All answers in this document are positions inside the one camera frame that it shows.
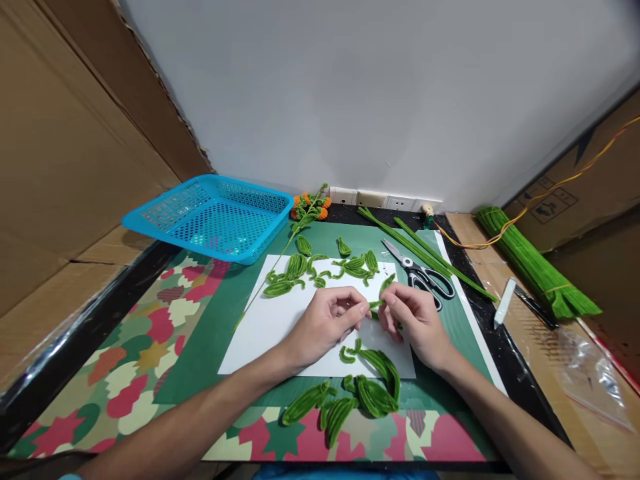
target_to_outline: orange wire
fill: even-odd
[[[518,220],[520,220],[520,218],[522,218],[524,216],[524,214],[529,210],[531,204],[543,197],[546,197],[548,194],[550,194],[551,192],[553,192],[554,190],[560,188],[562,185],[575,180],[576,178],[580,177],[584,172],[586,172],[587,170],[589,170],[592,166],[595,165],[595,163],[600,159],[600,157],[602,157],[602,155],[605,154],[605,152],[607,150],[609,150],[611,148],[611,146],[615,143],[615,141],[618,139],[618,137],[620,135],[622,135],[627,128],[634,124],[635,122],[637,122],[638,120],[640,120],[640,115],[638,115],[637,117],[632,118],[631,120],[629,120],[628,122],[626,122],[622,128],[620,128],[620,130],[618,130],[618,132],[611,138],[611,140],[609,140],[609,142],[591,159],[587,162],[587,164],[581,168],[580,170],[578,170],[578,172],[569,177],[566,178],[558,183],[556,183],[554,186],[552,186],[552,188],[545,190],[544,192],[542,192],[540,195],[536,195],[535,197],[532,197],[529,199],[529,201],[527,202],[527,204],[525,205],[525,207],[522,209],[522,212],[520,212],[516,217],[514,217],[512,220],[509,220],[508,222],[506,222],[503,226],[502,229],[500,230],[500,233],[498,233],[498,235],[490,238],[488,240],[488,242],[486,243],[474,243],[471,245],[462,245],[461,243],[456,242],[456,240],[452,239],[447,232],[445,232],[442,227],[440,227],[440,225],[438,225],[436,222],[434,222],[435,226],[438,227],[438,230],[440,230],[440,232],[450,240],[450,242],[452,242],[454,245],[457,245],[458,247],[462,247],[462,248],[466,248],[466,249],[472,249],[472,250],[482,250],[487,248],[490,245],[493,245],[494,243],[496,243],[497,241],[499,241],[502,236],[505,234],[505,232],[507,231],[507,229],[512,226],[514,223],[516,223]]]

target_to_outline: cutting mat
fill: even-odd
[[[154,402],[172,405],[180,403],[223,378],[218,374],[218,370],[232,340],[233,326],[250,298],[267,255],[280,253],[287,243],[290,231],[290,228],[285,226],[255,264],[248,267],[231,266]],[[435,232],[419,231],[418,235],[432,248],[444,252],[441,238]],[[328,257],[337,256],[336,239],[338,236],[342,236],[353,250],[354,256],[360,256],[360,254],[372,249],[378,261],[395,261],[381,242],[383,238],[387,238],[387,235],[376,227],[314,222],[309,229],[305,230],[305,236],[313,246],[314,253],[321,253]],[[410,252],[402,247],[400,251],[404,255],[411,256]],[[292,242],[286,254],[291,255],[296,252],[296,247]],[[404,270],[400,268],[398,268],[398,280],[404,283],[407,281]],[[452,300],[444,300],[441,312],[447,333],[458,350],[486,378],[503,389],[461,286],[456,279],[453,283],[457,290],[456,297]],[[468,407],[454,390],[432,370],[426,368],[415,356],[413,356],[413,364],[417,378],[405,380],[402,383],[400,396],[402,409],[420,409],[438,413],[468,410]],[[324,379],[326,378],[294,377],[264,394],[255,405],[264,407],[288,405],[304,390]],[[329,380],[336,387],[341,382],[341,378],[337,377]]]

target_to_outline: wrist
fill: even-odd
[[[296,364],[295,359],[289,354],[284,343],[279,343],[265,355],[268,356],[267,361],[272,366],[274,374],[282,377],[283,380],[293,377],[303,370],[302,367]]]
[[[468,362],[464,355],[451,345],[442,364],[434,370],[438,375],[451,383],[463,374],[466,364],[468,364]]]

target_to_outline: black scissors handle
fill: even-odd
[[[430,294],[433,295],[433,302],[435,304],[436,310],[438,311],[442,310],[442,302],[440,301],[437,295],[433,294],[433,291],[431,290],[431,286],[429,285],[430,282],[424,281],[422,276],[417,275],[416,272],[418,272],[418,270],[412,270],[409,272],[409,275],[408,275],[409,286],[411,288],[417,288],[420,290],[428,291]]]
[[[432,270],[428,268],[420,268],[418,273],[425,276],[425,279],[427,280],[427,282],[431,284],[431,289],[438,292],[438,294],[440,294],[442,298],[446,300],[451,300],[452,298],[455,297],[455,290],[453,289],[453,284],[449,281],[448,278],[442,275],[442,273],[436,272],[436,270]],[[434,279],[440,280],[442,285],[444,285],[447,290],[444,290],[444,288],[442,288],[442,285],[440,285],[440,283],[436,282]]]

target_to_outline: power outlet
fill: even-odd
[[[355,205],[358,190],[344,189],[340,187],[330,187],[329,196],[331,203],[342,203],[343,205]]]
[[[411,211],[414,201],[415,199],[413,198],[389,195],[387,197],[387,204],[385,205],[385,208],[387,210]]]
[[[387,194],[358,190],[357,204],[360,207],[384,208],[387,204]]]
[[[413,202],[413,207],[411,208],[411,211],[415,211],[415,212],[422,211],[422,206],[424,204],[429,204],[433,209],[433,212],[438,213],[440,211],[440,206],[442,205],[442,200],[416,199]]]

